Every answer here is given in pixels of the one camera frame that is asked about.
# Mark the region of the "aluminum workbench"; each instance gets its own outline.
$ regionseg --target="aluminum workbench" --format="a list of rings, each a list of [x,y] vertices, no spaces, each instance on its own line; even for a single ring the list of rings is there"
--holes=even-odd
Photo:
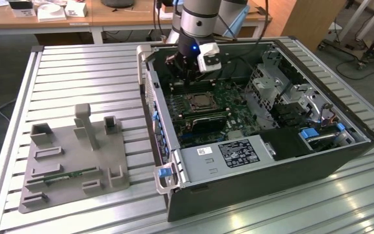
[[[278,38],[374,130],[374,107],[302,44]],[[0,233],[374,232],[374,149],[329,178],[180,221],[166,221],[136,77],[141,43],[52,46],[31,53],[0,153]],[[92,121],[123,123],[129,188],[40,211],[17,211],[31,125],[73,125],[73,105]]]

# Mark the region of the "wooden desk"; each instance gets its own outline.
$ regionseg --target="wooden desk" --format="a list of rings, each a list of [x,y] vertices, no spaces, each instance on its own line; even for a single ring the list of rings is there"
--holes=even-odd
[[[119,31],[119,30],[141,30],[154,29],[152,21],[152,0],[135,0],[135,5],[127,9],[113,11],[104,6],[100,0],[92,2],[92,33],[95,44],[101,42],[101,37],[96,37],[96,31]],[[264,24],[264,16],[255,12],[258,6],[251,0],[248,1],[251,11],[243,23],[243,30],[251,31],[251,37],[258,37]],[[163,29],[171,29],[172,20],[160,20]]]
[[[251,1],[264,7],[264,0]],[[315,51],[345,3],[345,0],[271,0],[268,14],[274,19],[264,35],[295,36]]]
[[[15,17],[9,6],[0,6],[0,29],[11,28],[55,28],[69,27],[76,24],[92,25],[92,0],[85,0],[87,16],[85,17],[67,17],[67,20],[52,22],[37,22],[37,17]]]
[[[67,20],[41,23],[37,22],[36,17],[13,17],[9,6],[1,6],[0,35],[91,32],[95,44],[103,44],[103,31],[154,29],[152,0],[135,0],[132,8],[119,9],[115,12],[101,4],[100,0],[85,0],[85,3],[87,17],[68,17]],[[256,6],[252,1],[250,6],[252,9]],[[170,29],[171,22],[171,20],[162,20],[162,28]],[[243,27],[251,27],[252,37],[259,35],[263,23],[263,15],[259,13],[247,15]]]

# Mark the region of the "barcode sticker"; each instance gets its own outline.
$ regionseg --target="barcode sticker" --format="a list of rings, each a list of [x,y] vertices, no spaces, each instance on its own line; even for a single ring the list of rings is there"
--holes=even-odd
[[[71,26],[73,25],[88,25],[88,23],[69,23]]]
[[[211,154],[212,153],[211,147],[198,149],[198,153],[199,153],[199,155]]]

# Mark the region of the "blue tab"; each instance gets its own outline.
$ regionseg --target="blue tab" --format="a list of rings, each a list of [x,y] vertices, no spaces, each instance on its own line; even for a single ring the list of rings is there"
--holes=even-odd
[[[342,123],[338,123],[338,124],[337,124],[337,128],[338,128],[338,130],[341,130],[341,131],[346,129],[346,127],[343,126]]]
[[[172,170],[171,168],[159,168],[158,170],[158,176],[159,178],[164,178],[172,175]]]
[[[319,134],[314,128],[306,128],[302,130],[300,135],[302,135],[303,139],[307,139],[310,137],[317,137]]]
[[[156,120],[156,117],[158,117],[158,111],[154,112],[152,120]]]

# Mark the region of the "motherboard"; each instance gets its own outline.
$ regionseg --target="motherboard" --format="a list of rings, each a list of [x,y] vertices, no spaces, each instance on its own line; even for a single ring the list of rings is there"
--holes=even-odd
[[[244,99],[246,86],[226,80],[200,82],[188,88],[171,85],[166,102],[182,148],[260,131]]]

